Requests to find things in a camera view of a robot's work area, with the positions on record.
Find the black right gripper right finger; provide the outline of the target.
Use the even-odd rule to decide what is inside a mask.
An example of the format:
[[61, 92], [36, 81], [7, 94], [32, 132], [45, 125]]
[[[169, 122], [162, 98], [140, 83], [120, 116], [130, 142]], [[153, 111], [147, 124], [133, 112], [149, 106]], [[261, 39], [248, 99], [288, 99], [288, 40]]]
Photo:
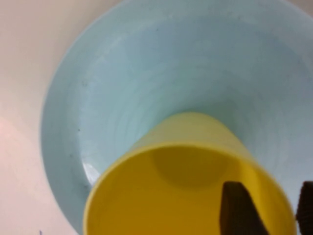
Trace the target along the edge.
[[313, 182], [305, 181], [302, 185], [296, 220], [302, 235], [313, 235]]

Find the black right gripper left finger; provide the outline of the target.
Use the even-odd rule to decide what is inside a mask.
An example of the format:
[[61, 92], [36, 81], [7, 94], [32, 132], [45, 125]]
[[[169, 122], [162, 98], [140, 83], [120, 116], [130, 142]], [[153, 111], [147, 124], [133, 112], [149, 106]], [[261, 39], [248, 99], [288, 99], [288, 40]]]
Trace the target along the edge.
[[220, 209], [222, 235], [267, 235], [253, 200], [240, 182], [223, 183]]

